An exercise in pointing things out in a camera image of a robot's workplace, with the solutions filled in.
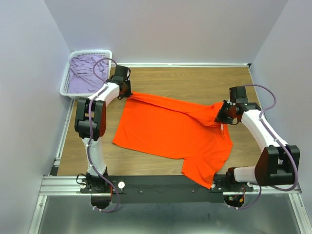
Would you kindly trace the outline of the orange t-shirt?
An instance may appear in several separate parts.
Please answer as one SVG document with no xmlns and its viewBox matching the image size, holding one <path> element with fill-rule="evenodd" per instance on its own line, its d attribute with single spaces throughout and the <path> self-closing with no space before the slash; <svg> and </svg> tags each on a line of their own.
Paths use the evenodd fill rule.
<svg viewBox="0 0 312 234">
<path fill-rule="evenodd" d="M 228 126 L 215 121 L 222 105 L 205 106 L 134 92 L 126 100 L 113 143 L 182 159 L 182 174 L 210 189 L 233 147 Z"/>
</svg>

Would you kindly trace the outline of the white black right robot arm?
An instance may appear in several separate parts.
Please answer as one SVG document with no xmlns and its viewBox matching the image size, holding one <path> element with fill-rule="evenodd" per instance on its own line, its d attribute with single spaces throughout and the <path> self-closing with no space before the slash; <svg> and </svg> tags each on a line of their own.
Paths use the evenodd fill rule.
<svg viewBox="0 0 312 234">
<path fill-rule="evenodd" d="M 300 150 L 283 140 L 265 118 L 265 110 L 249 102 L 246 87 L 229 89 L 229 100 L 224 100 L 215 121 L 242 123 L 256 140 L 261 155 L 255 166 L 229 168 L 224 179 L 225 187 L 235 191 L 242 183 L 270 186 L 288 192 L 298 185 Z"/>
</svg>

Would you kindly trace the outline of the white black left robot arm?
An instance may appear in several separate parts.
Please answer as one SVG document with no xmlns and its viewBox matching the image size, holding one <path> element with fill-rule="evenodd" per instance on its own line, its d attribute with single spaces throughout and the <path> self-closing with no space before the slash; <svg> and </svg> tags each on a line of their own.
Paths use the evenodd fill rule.
<svg viewBox="0 0 312 234">
<path fill-rule="evenodd" d="M 91 186 L 98 192 L 104 192 L 108 180 L 102 177 L 107 169 L 104 162 L 101 138 L 106 131 L 106 108 L 114 100 L 121 100 L 132 95 L 130 68 L 117 65 L 114 74 L 93 95 L 79 98 L 74 129 L 81 138 L 87 155 L 87 173 L 95 176 Z"/>
</svg>

